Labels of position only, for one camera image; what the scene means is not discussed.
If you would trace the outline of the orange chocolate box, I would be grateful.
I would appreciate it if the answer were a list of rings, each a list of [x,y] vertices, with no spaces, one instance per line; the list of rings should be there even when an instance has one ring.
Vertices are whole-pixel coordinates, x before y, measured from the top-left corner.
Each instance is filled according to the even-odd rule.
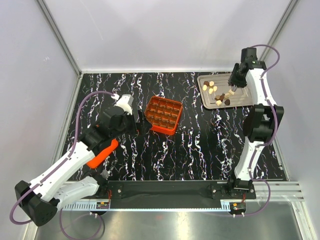
[[[178,128],[183,112],[183,105],[179,101],[159,96],[152,96],[144,115],[151,123],[151,131],[173,136]]]

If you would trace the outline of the metal tongs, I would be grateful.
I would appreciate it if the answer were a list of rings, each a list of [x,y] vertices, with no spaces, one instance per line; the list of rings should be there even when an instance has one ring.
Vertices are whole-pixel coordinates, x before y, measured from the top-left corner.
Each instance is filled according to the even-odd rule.
[[[236,92],[237,89],[238,89],[238,87],[237,87],[236,85],[233,85],[233,86],[231,87],[231,90],[232,90],[233,92]]]

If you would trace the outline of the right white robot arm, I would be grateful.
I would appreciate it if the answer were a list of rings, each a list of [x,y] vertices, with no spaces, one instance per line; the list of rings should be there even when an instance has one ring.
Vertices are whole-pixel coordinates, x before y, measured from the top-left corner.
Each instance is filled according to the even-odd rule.
[[[263,149],[274,141],[284,115],[284,108],[276,103],[268,85],[267,72],[271,69],[258,59],[254,45],[242,49],[240,62],[234,65],[228,80],[232,91],[248,87],[253,103],[243,121],[244,147],[225,187],[231,198],[254,192],[253,172]]]

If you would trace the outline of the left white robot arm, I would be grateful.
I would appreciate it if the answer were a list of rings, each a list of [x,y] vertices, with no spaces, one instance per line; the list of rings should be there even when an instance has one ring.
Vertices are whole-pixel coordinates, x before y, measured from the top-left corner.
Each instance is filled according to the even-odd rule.
[[[139,121],[134,115],[115,106],[99,114],[98,120],[87,128],[55,164],[43,174],[26,182],[20,180],[14,187],[19,206],[40,227],[47,224],[64,206],[87,196],[103,198],[108,186],[101,177],[86,177],[72,187],[63,184],[83,165],[91,160],[104,160],[105,152],[112,141],[124,134],[144,135],[152,128],[145,114],[138,111]]]

